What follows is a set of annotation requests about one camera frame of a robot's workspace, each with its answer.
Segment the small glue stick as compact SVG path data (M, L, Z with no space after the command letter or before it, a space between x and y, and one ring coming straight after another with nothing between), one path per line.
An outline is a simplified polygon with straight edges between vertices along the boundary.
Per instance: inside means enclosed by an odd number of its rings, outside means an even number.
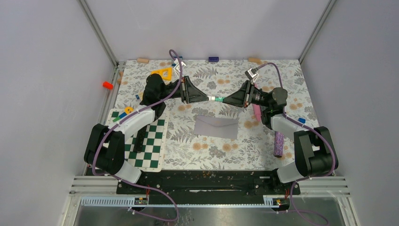
M223 102L224 97L208 96L209 101Z

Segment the grey paper envelope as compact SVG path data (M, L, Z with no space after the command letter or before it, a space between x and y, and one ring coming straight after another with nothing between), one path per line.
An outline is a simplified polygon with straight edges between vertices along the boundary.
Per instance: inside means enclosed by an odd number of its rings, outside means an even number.
M237 139L238 125L239 122L236 119L197 115L193 133L209 137Z

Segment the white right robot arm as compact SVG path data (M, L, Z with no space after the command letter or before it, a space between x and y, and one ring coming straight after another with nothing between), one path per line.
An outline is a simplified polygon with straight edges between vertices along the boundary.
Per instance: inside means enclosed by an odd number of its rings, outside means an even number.
M288 183L309 177L328 176L338 167L333 142L326 127L311 128L285 113L287 91L277 87L264 92L246 81L223 103L236 107L255 104L261 108L261 121L268 129L282 133L294 143L294 162L274 170L270 188L276 194L288 189Z

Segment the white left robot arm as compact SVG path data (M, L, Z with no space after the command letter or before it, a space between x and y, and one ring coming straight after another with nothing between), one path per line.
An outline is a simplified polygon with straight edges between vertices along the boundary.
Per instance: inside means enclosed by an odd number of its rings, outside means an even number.
M108 126L99 123L92 128L84 161L91 165L95 176L107 174L128 181L128 188L136 194L145 190L146 181L140 177L141 170L125 159L125 143L163 114L169 98L180 98L187 104L209 100L187 76L165 84L159 74L149 75L142 101L132 113Z

